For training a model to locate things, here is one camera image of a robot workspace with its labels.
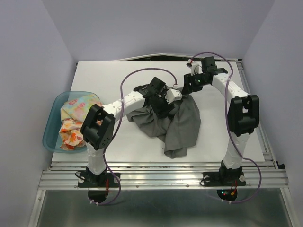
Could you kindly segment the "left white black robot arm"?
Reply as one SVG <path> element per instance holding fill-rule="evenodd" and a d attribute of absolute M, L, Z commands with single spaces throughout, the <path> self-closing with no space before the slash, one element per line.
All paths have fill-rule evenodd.
<path fill-rule="evenodd" d="M 80 179 L 94 187 L 105 186 L 107 167 L 104 161 L 105 148 L 112 142 L 115 124 L 132 111 L 150 105 L 158 118 L 166 117 L 174 108 L 173 102 L 182 98 L 176 85 L 172 88 L 154 77 L 149 84 L 140 85 L 125 97 L 110 104 L 91 106 L 81 127 L 88 151 L 88 164 Z"/>

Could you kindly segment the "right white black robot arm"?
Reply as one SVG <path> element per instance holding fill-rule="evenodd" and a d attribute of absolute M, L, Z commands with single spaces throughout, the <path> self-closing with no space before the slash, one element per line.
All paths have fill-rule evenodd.
<path fill-rule="evenodd" d="M 218 68 L 214 57 L 200 63 L 189 59 L 191 72 L 184 75 L 182 94 L 187 95 L 211 85 L 224 97 L 224 112 L 229 136 L 227 150 L 217 172 L 204 172 L 201 184 L 206 187 L 245 185 L 242 162 L 250 135 L 259 125 L 259 97 L 250 95 L 232 81 L 234 71 Z"/>

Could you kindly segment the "grey pleated skirt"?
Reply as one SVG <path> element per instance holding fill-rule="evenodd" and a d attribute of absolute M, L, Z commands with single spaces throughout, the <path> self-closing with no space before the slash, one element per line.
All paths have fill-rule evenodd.
<path fill-rule="evenodd" d="M 196 145 L 201 125 L 200 111 L 191 95 L 184 95 L 173 105 L 174 109 L 162 119 L 149 105 L 127 115 L 128 121 L 147 136 L 164 142 L 164 155 L 171 159 L 185 157 L 187 149 Z"/>

